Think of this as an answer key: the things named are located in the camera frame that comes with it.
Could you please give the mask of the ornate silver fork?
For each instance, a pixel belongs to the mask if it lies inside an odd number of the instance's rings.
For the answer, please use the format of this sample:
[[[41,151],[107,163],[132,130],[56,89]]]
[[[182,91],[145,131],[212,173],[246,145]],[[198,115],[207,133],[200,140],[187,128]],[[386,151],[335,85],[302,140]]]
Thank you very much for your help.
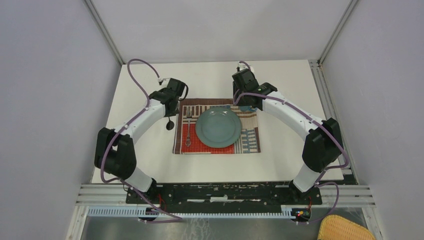
[[[193,118],[192,114],[192,107],[187,107],[187,113],[186,113],[186,120],[187,120],[187,135],[185,140],[185,146],[190,147],[191,146],[191,121]]]

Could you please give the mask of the black spoon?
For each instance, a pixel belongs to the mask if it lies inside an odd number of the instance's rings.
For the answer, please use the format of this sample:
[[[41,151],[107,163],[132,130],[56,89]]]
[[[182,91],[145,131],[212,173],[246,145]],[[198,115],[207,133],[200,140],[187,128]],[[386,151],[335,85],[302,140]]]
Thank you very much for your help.
[[[168,131],[171,131],[171,130],[173,130],[173,129],[174,129],[174,127],[175,127],[175,123],[172,121],[171,117],[169,116],[169,117],[168,117],[168,122],[167,122],[167,124],[166,124],[165,128],[166,128]]]

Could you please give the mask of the striped patchwork placemat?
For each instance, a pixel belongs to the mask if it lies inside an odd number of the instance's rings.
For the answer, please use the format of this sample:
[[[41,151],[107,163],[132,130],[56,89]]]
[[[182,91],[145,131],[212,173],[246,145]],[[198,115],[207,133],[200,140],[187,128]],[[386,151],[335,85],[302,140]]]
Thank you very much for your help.
[[[186,146],[187,109],[191,106],[192,120],[190,124],[190,147]],[[232,145],[225,148],[212,148],[203,144],[196,136],[197,118],[212,106],[230,107],[241,120],[241,136]],[[179,106],[179,115],[175,127],[172,153],[181,154],[255,154],[260,153],[259,124],[256,112],[242,112],[233,105],[231,99],[225,98],[188,98]]]

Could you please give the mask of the teal ceramic plate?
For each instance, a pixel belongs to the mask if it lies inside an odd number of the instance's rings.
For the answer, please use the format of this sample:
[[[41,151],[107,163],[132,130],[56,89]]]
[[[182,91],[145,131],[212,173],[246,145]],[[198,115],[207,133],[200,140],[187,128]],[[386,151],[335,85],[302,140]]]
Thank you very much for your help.
[[[204,145],[221,149],[234,144],[241,136],[242,123],[229,106],[211,106],[199,115],[195,134]]]

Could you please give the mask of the blue ceramic mug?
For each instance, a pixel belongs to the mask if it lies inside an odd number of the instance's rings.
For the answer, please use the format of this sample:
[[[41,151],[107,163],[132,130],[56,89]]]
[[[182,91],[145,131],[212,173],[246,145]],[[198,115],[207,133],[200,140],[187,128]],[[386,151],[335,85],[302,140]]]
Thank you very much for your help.
[[[252,106],[239,106],[241,112],[256,112],[257,108]]]

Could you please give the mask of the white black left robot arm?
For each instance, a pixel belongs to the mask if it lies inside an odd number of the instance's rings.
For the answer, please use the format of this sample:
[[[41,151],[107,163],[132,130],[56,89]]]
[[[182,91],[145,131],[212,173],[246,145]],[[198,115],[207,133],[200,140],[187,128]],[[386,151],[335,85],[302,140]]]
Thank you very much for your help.
[[[156,180],[137,167],[135,143],[157,121],[179,113],[180,101],[188,86],[170,78],[166,87],[152,92],[142,110],[115,128],[102,128],[97,135],[94,165],[138,190],[138,197],[149,204],[156,200]]]

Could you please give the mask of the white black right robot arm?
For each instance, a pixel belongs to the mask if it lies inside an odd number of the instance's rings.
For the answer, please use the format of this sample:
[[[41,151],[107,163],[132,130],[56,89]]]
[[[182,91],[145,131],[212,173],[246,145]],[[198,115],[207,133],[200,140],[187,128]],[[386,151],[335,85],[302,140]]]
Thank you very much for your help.
[[[293,203],[302,204],[329,165],[346,154],[339,123],[334,118],[324,120],[302,110],[268,82],[259,84],[249,68],[238,67],[232,79],[236,106],[249,106],[277,118],[303,140],[303,165],[288,191]]]

